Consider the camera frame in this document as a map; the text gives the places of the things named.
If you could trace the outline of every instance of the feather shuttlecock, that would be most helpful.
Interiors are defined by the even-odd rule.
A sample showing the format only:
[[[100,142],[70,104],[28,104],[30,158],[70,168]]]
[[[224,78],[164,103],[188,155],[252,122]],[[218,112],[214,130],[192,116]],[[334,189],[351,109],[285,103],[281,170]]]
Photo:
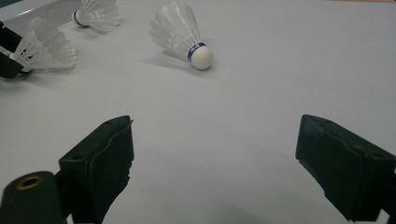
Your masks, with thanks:
[[[78,60],[76,50],[68,46],[64,33],[38,17],[31,20],[26,35],[9,57],[23,66],[22,72],[73,67]]]
[[[181,60],[191,61],[198,69],[212,64],[212,50],[201,40],[192,9],[181,1],[158,11],[149,33],[158,46]]]
[[[109,32],[120,24],[119,9],[115,0],[81,0],[81,7],[72,14],[72,21],[79,27]]]

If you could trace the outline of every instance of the blue band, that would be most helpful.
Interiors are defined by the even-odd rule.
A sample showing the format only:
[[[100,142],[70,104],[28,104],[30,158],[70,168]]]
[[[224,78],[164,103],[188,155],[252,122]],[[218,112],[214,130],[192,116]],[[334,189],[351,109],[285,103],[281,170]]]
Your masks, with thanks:
[[[206,46],[206,45],[205,45],[204,43],[198,43],[198,44],[192,46],[192,48],[191,48],[190,51],[189,51],[189,54],[187,55],[187,58],[189,59],[189,61],[191,61],[192,54],[193,54],[196,50],[198,50],[198,48],[203,47],[203,46]]]
[[[75,11],[75,13],[73,13],[73,18],[75,19],[75,22],[76,22],[79,26],[81,26],[81,27],[83,27],[83,28],[90,27],[90,26],[85,26],[85,25],[79,23],[76,14],[77,14],[77,12]]]

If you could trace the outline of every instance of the badminton shuttlecock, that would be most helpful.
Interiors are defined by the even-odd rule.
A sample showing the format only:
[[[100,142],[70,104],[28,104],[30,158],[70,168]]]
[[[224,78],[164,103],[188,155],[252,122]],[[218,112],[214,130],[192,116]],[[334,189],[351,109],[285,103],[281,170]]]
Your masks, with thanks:
[[[79,27],[109,32],[120,24],[119,9],[115,0],[81,0],[81,7],[72,14],[72,21]]]
[[[156,13],[150,34],[158,46],[181,60],[191,61],[198,69],[212,64],[212,50],[201,40],[192,9],[181,1]]]
[[[76,50],[68,46],[64,33],[47,20],[31,20],[26,35],[9,58],[31,69],[73,67],[78,60]]]

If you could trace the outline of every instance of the white table surface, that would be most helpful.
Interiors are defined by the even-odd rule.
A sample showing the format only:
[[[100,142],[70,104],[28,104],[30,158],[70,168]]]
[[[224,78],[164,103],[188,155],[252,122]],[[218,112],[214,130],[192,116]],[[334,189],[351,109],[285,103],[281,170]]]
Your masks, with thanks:
[[[0,79],[0,189],[56,173],[99,124],[130,115],[131,181],[104,223],[347,223],[294,157],[300,118],[396,154],[396,5],[187,1],[215,55],[202,72],[150,41],[168,3],[118,0],[106,35],[69,22],[76,68]]]

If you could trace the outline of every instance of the white plastic part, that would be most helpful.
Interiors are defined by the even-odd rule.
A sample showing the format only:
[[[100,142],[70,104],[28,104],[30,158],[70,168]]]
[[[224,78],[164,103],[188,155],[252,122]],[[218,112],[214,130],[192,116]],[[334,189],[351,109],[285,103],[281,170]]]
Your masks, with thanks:
[[[198,48],[191,56],[192,65],[198,69],[206,69],[212,65],[212,62],[213,53],[207,46]]]
[[[156,13],[149,33],[159,47],[185,61],[188,60],[191,46],[203,42],[192,9],[179,0]],[[213,54],[208,48],[200,49],[201,53],[192,54],[195,56],[191,57],[191,62],[198,69],[205,69],[212,64]]]
[[[76,13],[78,22],[93,29],[109,32],[120,24],[119,9],[114,0],[82,0],[81,7]],[[77,26],[80,26],[72,14],[72,19]]]
[[[68,46],[64,33],[47,20],[34,18],[26,35],[10,58],[30,69],[73,67],[78,60],[76,50]]]

